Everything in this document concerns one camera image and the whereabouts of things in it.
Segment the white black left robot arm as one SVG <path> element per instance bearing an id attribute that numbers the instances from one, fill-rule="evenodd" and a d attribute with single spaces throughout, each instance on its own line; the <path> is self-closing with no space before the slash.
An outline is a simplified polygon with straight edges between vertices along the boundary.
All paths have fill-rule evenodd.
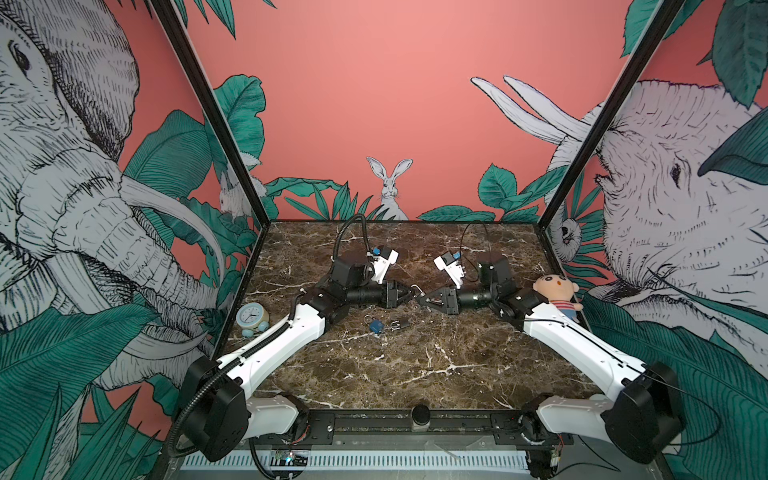
<path id="1" fill-rule="evenodd" d="M 166 456 L 196 451 L 215 462 L 243 439 L 283 435 L 294 429 L 299 401 L 285 395 L 255 401 L 255 390 L 279 366 L 344 319 L 353 305 L 392 309 L 408 302 L 412 289 L 386 277 L 399 254 L 388 247 L 335 258 L 329 274 L 298 293 L 289 314 L 245 346 L 188 368 L 179 392 Z"/>

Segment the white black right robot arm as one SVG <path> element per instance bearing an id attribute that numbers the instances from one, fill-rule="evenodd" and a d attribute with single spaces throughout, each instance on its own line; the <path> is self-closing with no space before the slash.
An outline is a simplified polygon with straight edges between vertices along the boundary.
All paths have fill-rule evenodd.
<path id="1" fill-rule="evenodd" d="M 533 425 L 612 443 L 631 460 L 649 464 L 685 429 L 682 391 L 676 372 L 662 362 L 646 364 L 582 327 L 578 287 L 547 274 L 533 287 L 515 282 L 507 257 L 486 252 L 477 263 L 478 284 L 464 280 L 460 253 L 435 258 L 451 285 L 422 294 L 421 305 L 448 315 L 489 308 L 500 320 L 542 342 L 586 375 L 600 390 L 589 399 L 546 396 L 533 406 Z"/>

